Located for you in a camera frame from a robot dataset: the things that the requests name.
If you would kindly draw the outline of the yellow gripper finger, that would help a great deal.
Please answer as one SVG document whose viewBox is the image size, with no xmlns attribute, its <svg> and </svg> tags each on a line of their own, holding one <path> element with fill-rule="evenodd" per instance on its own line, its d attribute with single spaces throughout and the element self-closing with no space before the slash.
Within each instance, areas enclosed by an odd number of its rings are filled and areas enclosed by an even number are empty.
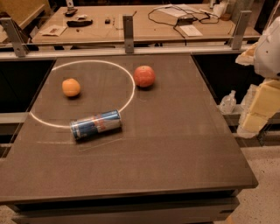
<svg viewBox="0 0 280 224">
<path fill-rule="evenodd" d="M 280 80 L 266 79 L 255 91 L 252 102 L 241 122 L 241 129 L 257 134 L 280 110 Z"/>
<path fill-rule="evenodd" d="M 242 66 L 251 66 L 254 64 L 254 55 L 257 43 L 254 43 L 250 46 L 245 52 L 241 53 L 236 59 L 235 62 Z"/>
</svg>

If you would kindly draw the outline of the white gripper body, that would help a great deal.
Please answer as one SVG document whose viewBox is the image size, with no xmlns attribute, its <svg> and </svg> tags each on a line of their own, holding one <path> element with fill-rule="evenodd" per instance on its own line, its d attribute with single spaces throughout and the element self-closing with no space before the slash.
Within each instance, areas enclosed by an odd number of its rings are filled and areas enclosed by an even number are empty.
<svg viewBox="0 0 280 224">
<path fill-rule="evenodd" d="M 280 17 L 259 38 L 255 48 L 254 68 L 264 78 L 280 78 Z"/>
</svg>

